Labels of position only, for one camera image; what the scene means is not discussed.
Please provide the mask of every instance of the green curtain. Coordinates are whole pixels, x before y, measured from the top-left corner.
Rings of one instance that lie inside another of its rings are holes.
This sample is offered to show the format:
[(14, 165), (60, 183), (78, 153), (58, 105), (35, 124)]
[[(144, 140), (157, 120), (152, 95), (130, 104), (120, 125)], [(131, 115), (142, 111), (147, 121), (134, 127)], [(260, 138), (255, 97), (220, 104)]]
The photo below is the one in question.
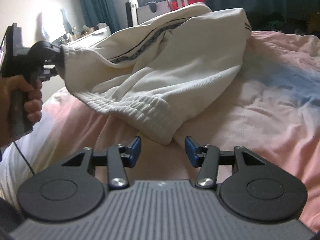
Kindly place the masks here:
[(80, 0), (84, 20), (88, 27), (107, 23), (112, 33), (120, 30), (118, 16), (112, 0)]

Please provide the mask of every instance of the pink bedsheet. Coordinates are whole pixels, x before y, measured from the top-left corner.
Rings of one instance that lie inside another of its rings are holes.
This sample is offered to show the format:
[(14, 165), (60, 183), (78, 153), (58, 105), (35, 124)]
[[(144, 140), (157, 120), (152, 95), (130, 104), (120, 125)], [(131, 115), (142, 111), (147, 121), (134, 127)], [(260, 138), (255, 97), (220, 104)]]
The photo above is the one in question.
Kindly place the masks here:
[[(184, 138), (222, 150), (243, 145), (301, 179), (308, 202), (300, 217), (312, 230), (320, 230), (320, 40), (315, 36), (253, 32), (244, 64), (224, 93), (197, 117), (184, 123), (172, 142), (160, 145), (116, 116), (90, 110), (65, 89), (57, 92), (43, 111), (54, 120), (49, 135), (35, 155), (40, 171), (81, 147), (103, 149), (142, 138), (142, 152), (134, 179), (194, 179), (184, 152)], [(229, 176), (219, 169), (219, 180)], [(105, 181), (105, 170), (97, 176)], [(2, 191), (15, 203), (20, 184)]]

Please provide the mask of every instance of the black circular pad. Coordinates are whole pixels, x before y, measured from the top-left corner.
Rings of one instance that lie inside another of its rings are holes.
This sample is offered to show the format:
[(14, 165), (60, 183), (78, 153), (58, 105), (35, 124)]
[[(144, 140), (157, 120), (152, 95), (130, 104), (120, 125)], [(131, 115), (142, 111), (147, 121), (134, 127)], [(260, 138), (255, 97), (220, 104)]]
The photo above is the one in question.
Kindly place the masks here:
[(272, 164), (243, 167), (222, 183), (220, 197), (244, 218), (274, 223), (298, 218), (307, 191), (296, 177)]
[(52, 180), (40, 188), (40, 194), (48, 200), (66, 200), (77, 193), (78, 186), (66, 179)]
[(18, 202), (29, 217), (63, 222), (77, 219), (95, 209), (104, 197), (103, 185), (88, 173), (45, 170), (23, 183)]
[(264, 200), (279, 198), (284, 193), (284, 186), (273, 179), (255, 179), (247, 185), (251, 196)]

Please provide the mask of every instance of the silver screw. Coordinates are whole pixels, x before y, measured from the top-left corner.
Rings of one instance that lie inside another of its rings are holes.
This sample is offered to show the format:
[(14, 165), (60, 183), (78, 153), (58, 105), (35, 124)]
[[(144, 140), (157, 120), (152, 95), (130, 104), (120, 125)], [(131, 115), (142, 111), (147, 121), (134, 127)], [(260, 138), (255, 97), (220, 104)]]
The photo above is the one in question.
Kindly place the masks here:
[(125, 185), (127, 183), (127, 181), (123, 178), (114, 178), (111, 180), (110, 182), (113, 186), (116, 187), (122, 187), (123, 185)]
[(202, 187), (213, 185), (213, 180), (210, 178), (203, 178), (198, 180), (198, 184)]

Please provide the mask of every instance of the human hand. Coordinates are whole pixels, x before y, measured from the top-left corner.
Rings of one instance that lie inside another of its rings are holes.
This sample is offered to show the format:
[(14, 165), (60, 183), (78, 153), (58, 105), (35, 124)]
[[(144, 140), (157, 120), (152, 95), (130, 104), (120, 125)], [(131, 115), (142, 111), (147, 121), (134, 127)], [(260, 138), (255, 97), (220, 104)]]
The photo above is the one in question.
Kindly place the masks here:
[(21, 75), (0, 79), (0, 147), (12, 143), (9, 124), (11, 92), (15, 90), (28, 92), (30, 101), (24, 104), (24, 109), (28, 113), (28, 119), (35, 124), (42, 117), (41, 88), (40, 80), (37, 80), (37, 87), (34, 89)]

